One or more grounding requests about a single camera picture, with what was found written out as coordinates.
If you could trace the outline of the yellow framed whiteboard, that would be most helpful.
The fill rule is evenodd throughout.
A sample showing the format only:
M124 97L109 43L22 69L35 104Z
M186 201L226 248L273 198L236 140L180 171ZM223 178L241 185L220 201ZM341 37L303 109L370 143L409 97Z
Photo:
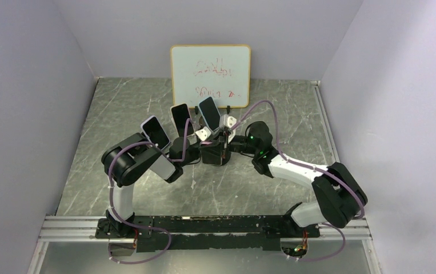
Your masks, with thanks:
M174 104L194 108L212 97L219 108L249 105L250 46L174 45L170 63Z

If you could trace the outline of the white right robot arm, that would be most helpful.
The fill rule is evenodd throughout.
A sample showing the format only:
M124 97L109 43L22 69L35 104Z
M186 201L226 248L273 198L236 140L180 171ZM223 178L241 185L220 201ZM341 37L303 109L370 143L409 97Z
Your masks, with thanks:
M288 180L314 192L315 200L298 203L285 214L285 232L298 236L312 224L329 223L344 228L365 213L367 196L347 167L339 162L314 165L291 158L272 145L269 127L263 121L248 126L244 135L224 128L230 151L252 155L252 165L261 175Z

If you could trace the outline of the beige pink case phone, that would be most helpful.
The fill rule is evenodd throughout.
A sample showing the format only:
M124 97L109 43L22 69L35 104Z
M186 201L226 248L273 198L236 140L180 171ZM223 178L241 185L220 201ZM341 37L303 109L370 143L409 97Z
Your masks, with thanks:
M190 123L186 123L188 119L191 119L190 111L187 104L176 104L170 107L170 112L178 136L192 136L194 134L193 123L192 121Z

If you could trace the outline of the blue case phone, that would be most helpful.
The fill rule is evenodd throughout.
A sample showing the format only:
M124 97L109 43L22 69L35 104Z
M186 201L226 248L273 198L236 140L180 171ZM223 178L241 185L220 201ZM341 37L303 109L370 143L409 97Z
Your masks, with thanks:
M216 106L213 97L208 96L198 103L198 109L201 113L206 126L211 132L216 132L220 127L221 114Z

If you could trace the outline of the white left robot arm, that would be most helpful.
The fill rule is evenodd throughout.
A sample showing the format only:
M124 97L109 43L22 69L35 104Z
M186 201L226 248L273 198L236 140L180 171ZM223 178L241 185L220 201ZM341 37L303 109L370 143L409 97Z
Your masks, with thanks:
M184 166L202 162L221 166L229 160L227 138L192 143L187 137L176 138L163 152L161 144L141 133L134 134L109 148L101 158L109 178L109 207L106 221L111 233L129 236L139 230L135 222L133 190L137 180L148 170L167 183L176 181Z

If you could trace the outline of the lilac case phone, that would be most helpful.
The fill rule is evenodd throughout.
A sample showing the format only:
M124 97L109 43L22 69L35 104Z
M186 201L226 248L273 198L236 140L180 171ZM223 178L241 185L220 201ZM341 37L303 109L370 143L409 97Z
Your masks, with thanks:
M170 144L170 139L160 121L155 115L148 117L141 123L141 130L148 141L164 150Z

